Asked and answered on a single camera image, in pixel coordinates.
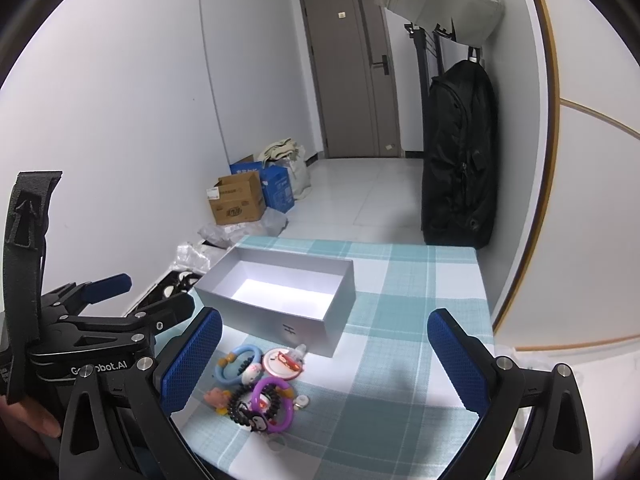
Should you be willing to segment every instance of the round toy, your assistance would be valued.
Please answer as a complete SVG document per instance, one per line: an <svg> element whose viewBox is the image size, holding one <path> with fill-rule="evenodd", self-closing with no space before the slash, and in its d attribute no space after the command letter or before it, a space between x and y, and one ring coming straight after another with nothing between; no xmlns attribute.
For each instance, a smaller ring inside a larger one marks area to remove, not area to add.
<svg viewBox="0 0 640 480"><path fill-rule="evenodd" d="M306 395L300 395L293 401L294 410L304 410L309 405L309 398Z"/></svg>
<svg viewBox="0 0 640 480"><path fill-rule="evenodd" d="M246 366L246 362L240 368L240 374L234 378L227 379L224 375L226 366L233 363L239 355L245 352L252 352L254 357L251 364ZM255 345L243 345L231 351L226 357L221 358L216 364L213 376L224 386L233 386L234 384L244 384L245 386L255 383L262 374L262 351Z"/></svg>
<svg viewBox="0 0 640 480"><path fill-rule="evenodd" d="M246 394L250 394L252 390L252 386L243 384L231 394L231 398L228 401L229 418L240 426L250 426L249 419L245 413L250 411L248 404L250 404L251 400L244 400L244 397ZM264 418L267 420L273 420L278 414L281 405L276 387L269 386L265 388L262 391L262 396L267 401L264 402L264 399L260 398L260 412L264 414Z"/></svg>
<svg viewBox="0 0 640 480"><path fill-rule="evenodd" d="M290 355L295 352L287 348L273 348L262 359L262 364L267 372L274 376L290 381L298 377L302 371L302 359L292 359Z"/></svg>
<svg viewBox="0 0 640 480"><path fill-rule="evenodd" d="M270 422L260 410L260 394L268 386L276 386L276 391L282 397L282 405L284 407L284 420L280 424ZM293 420L293 398L296 396L293 388L287 384L287 381L279 377L265 377L258 381L254 386L254 392L251 396L251 406L249 410L244 410L244 415L249 421L251 431L281 433L286 431Z"/></svg>

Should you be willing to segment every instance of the finger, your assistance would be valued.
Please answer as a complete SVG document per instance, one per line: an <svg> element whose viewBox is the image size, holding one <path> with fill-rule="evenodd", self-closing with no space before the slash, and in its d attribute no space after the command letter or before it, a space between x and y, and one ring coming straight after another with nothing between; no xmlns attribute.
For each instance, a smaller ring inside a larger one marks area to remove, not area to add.
<svg viewBox="0 0 640 480"><path fill-rule="evenodd" d="M11 437L21 447L38 458L44 460L51 458L49 451L40 439L40 435L29 428L26 424L2 411L0 411L0 420L4 424L5 429L9 432L9 435L11 435Z"/></svg>
<svg viewBox="0 0 640 480"><path fill-rule="evenodd" d="M25 397L20 402L8 405L5 397L0 397L0 410L3 413L20 420L33 431L57 438L62 433L60 424L42 405L31 397Z"/></svg>

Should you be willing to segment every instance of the purple ring toy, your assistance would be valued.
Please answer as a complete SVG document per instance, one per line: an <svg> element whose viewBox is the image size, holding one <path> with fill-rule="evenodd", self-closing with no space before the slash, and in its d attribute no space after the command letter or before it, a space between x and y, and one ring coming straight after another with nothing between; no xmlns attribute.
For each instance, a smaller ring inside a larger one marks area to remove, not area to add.
<svg viewBox="0 0 640 480"><path fill-rule="evenodd" d="M260 412L260 393L266 386L269 386L270 384L275 384L277 387L279 387L283 391L291 390L293 393L293 388L289 385L289 383L287 383L287 381L279 377L264 377L263 379L259 380L254 387L254 392L252 393L252 396L251 396L252 411L258 412L258 413ZM282 406L284 407L284 410L285 410L284 420L282 421L281 424L277 426L272 426L271 424L267 423L266 431L268 433L281 433L283 431L286 431L291 425L291 421L293 420L293 400L287 396L281 396L281 397L282 397Z"/></svg>

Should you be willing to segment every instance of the blue ring toy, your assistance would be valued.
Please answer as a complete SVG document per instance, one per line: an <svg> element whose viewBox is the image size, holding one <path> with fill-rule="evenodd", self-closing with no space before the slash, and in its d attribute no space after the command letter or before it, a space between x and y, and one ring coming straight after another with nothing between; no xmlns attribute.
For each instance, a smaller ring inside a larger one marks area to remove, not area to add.
<svg viewBox="0 0 640 480"><path fill-rule="evenodd" d="M227 379L224 376L225 367L234 362L238 356L244 354L245 352L252 352L254 354L254 360L251 362L250 368L254 365L258 365L260 367L260 373L257 377L251 377L247 372L250 370L247 369L244 373L238 375L238 377L234 377L233 379ZM216 380L222 384L223 386L233 386L235 384L251 384L260 378L262 374L262 350L260 350L256 345L242 345L238 348L233 349L226 357L222 357L218 360L218 364L216 364L216 368L214 370L213 376Z"/></svg>

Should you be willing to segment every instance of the baby rattle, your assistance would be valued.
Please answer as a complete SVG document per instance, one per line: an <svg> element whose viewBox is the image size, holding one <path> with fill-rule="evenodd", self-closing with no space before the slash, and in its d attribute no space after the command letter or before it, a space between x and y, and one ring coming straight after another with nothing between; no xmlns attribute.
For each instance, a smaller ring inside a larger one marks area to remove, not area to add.
<svg viewBox="0 0 640 480"><path fill-rule="evenodd" d="M265 387L270 384L277 386L277 392L282 398L284 407L284 420L280 424L273 424L267 420L267 417L260 410L260 394ZM289 386L287 381L279 377L265 377L258 381L254 387L251 396L251 404L248 408L242 410L243 415L248 419L251 431L260 433L281 433L289 429L293 421L293 398L296 396L293 388Z"/></svg>
<svg viewBox="0 0 640 480"><path fill-rule="evenodd" d="M227 379L224 375L225 367L233 363L239 355L245 352L253 353L254 357L251 364L237 377ZM226 357L220 358L213 376L224 386L233 386L234 384L249 385L255 383L262 374L262 351L255 345L243 345L232 350Z"/></svg>

